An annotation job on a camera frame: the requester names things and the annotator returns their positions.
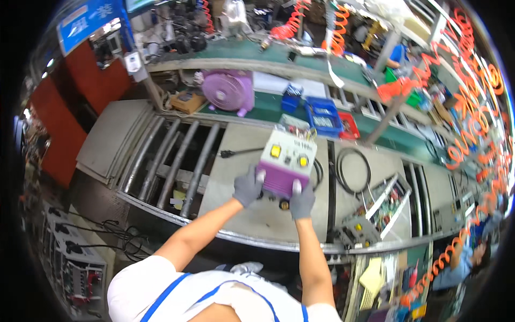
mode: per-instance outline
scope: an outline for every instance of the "switch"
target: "switch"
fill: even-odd
[[[299,164],[301,167],[305,167],[307,166],[307,157],[305,156],[302,156],[299,158]]]
[[[273,158],[278,158],[279,154],[281,154],[281,147],[279,145],[273,145],[272,150],[270,150],[270,155]]]

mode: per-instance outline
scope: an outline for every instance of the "white t-shirt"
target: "white t-shirt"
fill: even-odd
[[[164,257],[150,256],[120,271],[111,281],[107,292],[109,315],[113,322],[140,321],[148,308],[161,293],[184,273],[177,272],[174,265]],[[226,282],[212,297],[196,303],[219,281],[243,280],[246,285],[259,289],[259,293],[272,302],[276,313],[297,310],[298,302],[282,289],[253,276],[223,271],[192,274],[183,279],[166,297],[149,322],[187,322],[213,303],[231,306],[242,322],[273,321],[273,314],[266,301],[240,282]],[[340,322],[336,309],[319,303],[307,307],[310,322]],[[286,315],[280,318],[285,322]]]

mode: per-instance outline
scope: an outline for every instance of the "orange box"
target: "orange box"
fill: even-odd
[[[194,113],[204,102],[204,96],[191,93],[191,97],[187,97],[188,92],[182,91],[170,99],[170,104],[173,108],[178,109],[186,114]]]

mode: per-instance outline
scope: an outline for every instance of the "red panel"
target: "red panel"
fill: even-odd
[[[95,53],[87,41],[66,57],[66,65],[81,92],[93,109],[102,114],[109,102],[119,100],[132,86],[132,81],[120,60],[105,70],[96,64]]]
[[[30,104],[51,137],[41,166],[58,184],[68,188],[75,171],[75,158],[87,135],[68,111],[50,77],[38,85]]]

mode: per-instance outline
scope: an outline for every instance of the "fan grille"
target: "fan grille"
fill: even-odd
[[[226,111],[239,109],[245,98],[245,88],[242,82],[228,74],[206,76],[202,90],[211,103]]]

